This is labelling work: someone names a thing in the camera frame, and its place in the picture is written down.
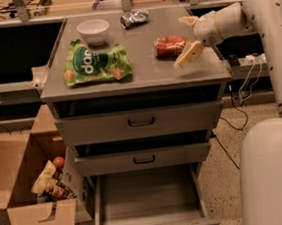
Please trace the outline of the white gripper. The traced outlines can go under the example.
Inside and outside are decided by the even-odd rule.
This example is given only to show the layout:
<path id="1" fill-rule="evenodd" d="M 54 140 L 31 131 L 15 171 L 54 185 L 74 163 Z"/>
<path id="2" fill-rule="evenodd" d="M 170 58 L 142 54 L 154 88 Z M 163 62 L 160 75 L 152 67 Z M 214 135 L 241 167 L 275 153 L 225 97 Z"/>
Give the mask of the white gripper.
<path id="1" fill-rule="evenodd" d="M 194 32 L 195 42 L 189 42 L 180 56 L 174 62 L 174 68 L 185 68 L 190 62 L 201 55 L 204 47 L 212 47 L 222 42 L 220 31 L 216 25 L 216 13 L 211 11 L 197 18 L 197 16 L 180 18 L 179 23 Z"/>

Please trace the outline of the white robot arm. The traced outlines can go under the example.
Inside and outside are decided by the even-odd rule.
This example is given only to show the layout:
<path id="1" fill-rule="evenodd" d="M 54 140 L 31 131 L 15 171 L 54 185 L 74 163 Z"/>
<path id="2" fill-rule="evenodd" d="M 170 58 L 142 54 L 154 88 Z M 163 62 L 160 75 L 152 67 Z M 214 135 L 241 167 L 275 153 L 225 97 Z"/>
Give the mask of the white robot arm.
<path id="1" fill-rule="evenodd" d="M 242 221 L 243 225 L 282 225 L 282 0 L 241 0 L 178 21 L 192 33 L 191 42 L 174 62 L 179 69 L 228 37 L 256 34 L 260 38 L 278 116 L 255 124 L 243 140 Z"/>

